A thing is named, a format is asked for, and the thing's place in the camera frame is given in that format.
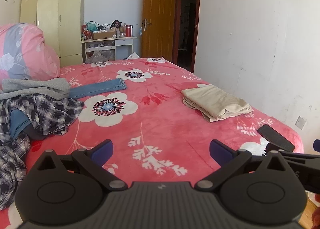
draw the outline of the desk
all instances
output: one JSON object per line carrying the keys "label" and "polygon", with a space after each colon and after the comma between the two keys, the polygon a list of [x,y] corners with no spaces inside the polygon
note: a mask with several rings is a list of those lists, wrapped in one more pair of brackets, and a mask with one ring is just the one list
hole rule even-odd
{"label": "desk", "polygon": [[89,52],[93,52],[96,50],[101,51],[108,51],[108,50],[114,50],[115,59],[117,47],[119,46],[131,46],[131,53],[134,53],[133,51],[133,40],[137,39],[137,37],[123,37],[123,38],[110,38],[110,39],[100,39],[100,40],[87,40],[82,41],[82,56],[84,61],[87,59],[87,55]]}

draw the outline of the bed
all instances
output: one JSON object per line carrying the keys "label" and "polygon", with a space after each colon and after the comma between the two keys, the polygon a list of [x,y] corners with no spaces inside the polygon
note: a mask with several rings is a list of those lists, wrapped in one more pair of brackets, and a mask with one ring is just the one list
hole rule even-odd
{"label": "bed", "polygon": [[[295,152],[303,152],[295,131],[257,109],[208,123],[198,110],[182,103],[180,91],[209,83],[163,59],[63,67],[60,77],[66,78],[71,87],[123,78],[127,89],[82,98],[83,112],[65,135],[33,142],[26,159],[28,168],[46,149],[70,154],[110,139],[114,154],[103,167],[128,185],[132,181],[194,184],[219,168],[209,155],[212,139],[235,150],[242,147],[263,154],[268,142],[256,132],[263,124],[269,124],[292,142]],[[109,115],[100,112],[104,103],[112,104]],[[3,210],[0,229],[15,228],[18,220],[16,209]]]}

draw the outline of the cream wardrobe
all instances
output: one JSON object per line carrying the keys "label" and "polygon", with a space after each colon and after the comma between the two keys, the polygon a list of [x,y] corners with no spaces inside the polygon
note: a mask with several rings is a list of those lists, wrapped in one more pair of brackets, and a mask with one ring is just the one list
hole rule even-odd
{"label": "cream wardrobe", "polygon": [[62,67],[83,62],[81,26],[84,0],[21,0],[20,22],[36,24]]}

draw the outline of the screw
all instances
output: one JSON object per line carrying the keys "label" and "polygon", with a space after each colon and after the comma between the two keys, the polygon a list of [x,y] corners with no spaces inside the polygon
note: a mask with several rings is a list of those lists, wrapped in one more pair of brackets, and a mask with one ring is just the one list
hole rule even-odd
{"label": "screw", "polygon": [[213,183],[209,180],[201,180],[197,183],[198,187],[200,188],[211,188]]}
{"label": "screw", "polygon": [[125,186],[125,183],[122,180],[113,180],[109,183],[111,188],[122,188]]}

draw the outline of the electrical outlet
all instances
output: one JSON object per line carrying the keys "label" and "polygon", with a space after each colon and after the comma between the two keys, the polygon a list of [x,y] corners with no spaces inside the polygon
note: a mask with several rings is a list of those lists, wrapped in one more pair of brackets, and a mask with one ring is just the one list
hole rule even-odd
{"label": "electrical outlet", "polygon": [[296,126],[299,128],[299,129],[303,129],[303,127],[305,126],[306,124],[306,120],[304,120],[301,116],[298,117],[297,121],[296,121]]}

